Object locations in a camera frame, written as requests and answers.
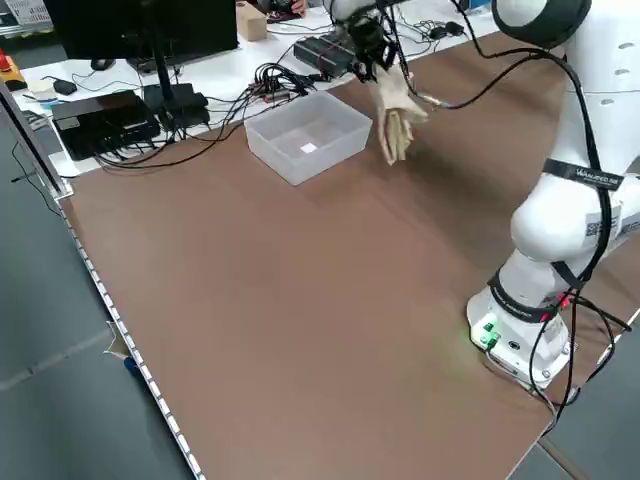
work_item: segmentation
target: plastic container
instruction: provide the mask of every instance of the plastic container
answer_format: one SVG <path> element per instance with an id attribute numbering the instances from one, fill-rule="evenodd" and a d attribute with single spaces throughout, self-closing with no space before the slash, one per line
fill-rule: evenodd
<path id="1" fill-rule="evenodd" d="M 50 23 L 51 17 L 42 0 L 5 0 L 18 25 Z"/>
<path id="2" fill-rule="evenodd" d="M 245 122 L 249 148 L 291 185 L 364 150 L 370 118 L 326 92 L 278 107 Z"/>

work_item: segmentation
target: brown table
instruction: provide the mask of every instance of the brown table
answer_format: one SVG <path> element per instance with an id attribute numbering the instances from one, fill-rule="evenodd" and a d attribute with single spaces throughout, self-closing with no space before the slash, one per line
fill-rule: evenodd
<path id="1" fill-rule="evenodd" d="M 466 45 L 413 70 L 453 101 L 507 65 Z M 372 136 L 298 188 L 251 155 L 243 130 L 177 167 L 74 182 L 65 212 L 208 478 L 509 474 L 549 412 L 484 366 L 464 308 L 512 251 L 510 216 L 550 150 L 563 85 L 528 64 L 418 128 L 409 161 L 387 166 Z M 357 82 L 334 93 L 373 116 Z M 628 318 L 640 256 L 625 249 L 587 293 Z M 580 324 L 584 375 L 606 337 Z"/>

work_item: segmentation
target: beige cloth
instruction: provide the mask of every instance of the beige cloth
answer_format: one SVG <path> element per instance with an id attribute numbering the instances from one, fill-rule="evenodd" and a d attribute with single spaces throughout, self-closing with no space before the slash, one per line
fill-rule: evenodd
<path id="1" fill-rule="evenodd" d="M 374 68 L 378 81 L 370 89 L 378 110 L 378 138 L 387 162 L 393 165 L 406 159 L 413 142 L 411 125 L 426 122 L 428 115 L 411 99 L 399 65 L 389 71 L 378 65 Z"/>

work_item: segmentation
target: transparent plastic box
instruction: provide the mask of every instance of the transparent plastic box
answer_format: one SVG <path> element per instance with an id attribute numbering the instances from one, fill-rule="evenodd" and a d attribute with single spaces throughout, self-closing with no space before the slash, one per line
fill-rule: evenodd
<path id="1" fill-rule="evenodd" d="M 327 92 L 314 92 L 245 122 L 249 149 L 291 185 L 364 150 L 372 121 Z"/>

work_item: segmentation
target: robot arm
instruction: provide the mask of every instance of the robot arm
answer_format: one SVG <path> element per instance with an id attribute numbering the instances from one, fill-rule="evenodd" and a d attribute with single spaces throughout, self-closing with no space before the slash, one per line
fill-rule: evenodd
<path id="1" fill-rule="evenodd" d="M 365 24 L 367 18 L 379 20 L 381 8 L 397 3 L 401 2 L 324 0 L 336 23 L 346 25 L 356 47 L 365 53 L 373 50 L 365 37 L 354 35 L 353 27 Z M 568 167 L 565 170 L 573 172 L 573 178 L 566 171 L 563 176 L 548 169 L 547 162 L 534 191 L 513 215 L 515 252 L 467 306 L 472 341 L 523 384 L 544 388 L 573 352 L 567 327 L 557 314 L 558 299 L 567 298 L 565 292 L 573 287 L 570 276 L 575 279 L 586 271 L 598 258 L 600 239 L 607 238 L 602 234 L 603 186 L 596 190 L 586 180 L 591 176 L 617 182 L 617 188 L 604 193 L 613 218 L 609 243 L 604 244 L 607 253 L 640 230 L 640 177 L 628 173 L 640 154 L 633 121 L 640 111 L 640 2 L 493 0 L 492 11 L 500 30 L 517 40 L 542 49 L 564 45 L 568 63 L 582 83 L 582 98 L 573 85 L 567 86 L 549 157 L 552 163 Z M 385 42 L 393 42 L 384 31 L 380 35 Z M 363 55 L 363 59 L 374 62 L 376 71 L 395 68 L 376 55 Z M 438 105 L 435 99 L 411 93 Z M 439 106 L 447 108 L 444 102 Z M 600 170 L 589 168 L 594 167 L 594 145 L 590 154 L 585 109 L 598 145 Z"/>

